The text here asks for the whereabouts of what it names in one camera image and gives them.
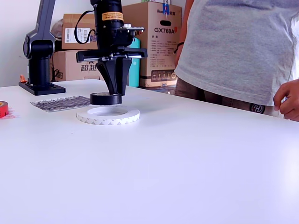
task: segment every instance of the black cable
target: black cable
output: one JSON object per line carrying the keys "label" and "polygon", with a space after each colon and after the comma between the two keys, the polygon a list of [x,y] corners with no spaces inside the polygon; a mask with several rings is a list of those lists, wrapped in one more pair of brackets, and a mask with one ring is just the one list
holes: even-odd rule
{"label": "black cable", "polygon": [[77,26],[78,26],[80,20],[81,20],[87,13],[92,13],[93,11],[94,11],[94,10],[84,12],[84,13],[80,16],[80,18],[79,18],[79,20],[78,20],[78,22],[77,22],[77,24],[76,24],[76,26],[75,26],[75,39],[76,39],[76,41],[77,41],[79,44],[86,44],[86,43],[89,41],[90,34],[91,34],[92,32],[95,33],[95,30],[94,30],[94,29],[92,29],[91,31],[89,31],[88,36],[87,36],[87,40],[86,40],[84,43],[82,43],[82,42],[78,39],[78,35],[77,35]]}

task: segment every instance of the white wall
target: white wall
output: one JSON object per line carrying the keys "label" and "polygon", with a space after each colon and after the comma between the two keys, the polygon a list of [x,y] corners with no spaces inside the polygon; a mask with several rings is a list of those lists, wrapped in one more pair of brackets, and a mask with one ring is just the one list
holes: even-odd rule
{"label": "white wall", "polygon": [[[17,85],[20,74],[27,74],[27,59],[23,54],[25,35],[35,28],[40,0],[0,0],[0,87]],[[123,5],[140,0],[122,0]],[[52,24],[64,13],[92,10],[90,0],[56,0]]]}

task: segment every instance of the finger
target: finger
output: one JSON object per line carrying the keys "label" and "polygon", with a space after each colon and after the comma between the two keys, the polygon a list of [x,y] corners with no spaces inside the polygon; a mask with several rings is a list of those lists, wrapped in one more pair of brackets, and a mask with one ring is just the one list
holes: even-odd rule
{"label": "finger", "polygon": [[288,119],[288,120],[294,120],[297,117],[299,117],[299,110],[297,110],[297,109],[294,109],[294,110],[290,111],[289,113],[285,114],[285,119]]}
{"label": "finger", "polygon": [[289,95],[289,89],[288,89],[288,85],[287,84],[283,84],[279,90],[277,91],[277,93],[274,96],[274,105],[275,105],[275,110],[278,111],[280,109],[281,106],[281,101],[287,96]]}
{"label": "finger", "polygon": [[288,98],[280,106],[280,112],[282,114],[287,114],[287,113],[291,112],[293,109],[295,109],[295,103],[294,103],[292,97]]}

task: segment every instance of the wristband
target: wristband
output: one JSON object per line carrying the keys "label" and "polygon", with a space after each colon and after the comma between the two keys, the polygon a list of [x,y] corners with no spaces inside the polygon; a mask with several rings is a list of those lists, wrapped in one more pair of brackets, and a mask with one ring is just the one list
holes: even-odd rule
{"label": "wristband", "polygon": [[177,53],[179,46],[183,45],[184,43],[185,43],[185,42],[181,42],[181,43],[179,43],[179,44],[177,45],[177,49],[174,51],[174,54]]}

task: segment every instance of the cardboard box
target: cardboard box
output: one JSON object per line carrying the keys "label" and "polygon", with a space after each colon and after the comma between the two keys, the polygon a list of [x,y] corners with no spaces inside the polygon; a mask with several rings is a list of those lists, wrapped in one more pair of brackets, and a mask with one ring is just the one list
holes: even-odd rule
{"label": "cardboard box", "polygon": [[137,33],[141,47],[147,48],[148,58],[141,59],[140,86],[155,87],[175,85],[175,55],[182,27],[182,8],[170,6],[170,14],[164,15],[162,4],[144,2],[123,7],[125,23],[144,27]]}
{"label": "cardboard box", "polygon": [[[98,49],[97,36],[91,32],[88,43],[79,44],[75,39],[75,26],[81,14],[64,14],[62,24],[62,49],[63,50],[81,50]],[[87,40],[88,33],[95,29],[94,14],[86,14],[78,24],[77,34],[81,42]]]}
{"label": "cardboard box", "polygon": [[53,68],[56,75],[56,81],[71,81],[82,79],[99,79],[104,80],[100,72],[96,68],[95,62],[76,61],[76,50],[55,52],[50,60],[50,68]]}
{"label": "cardboard box", "polygon": [[141,0],[141,2],[148,2],[148,1],[171,4],[171,0]]}

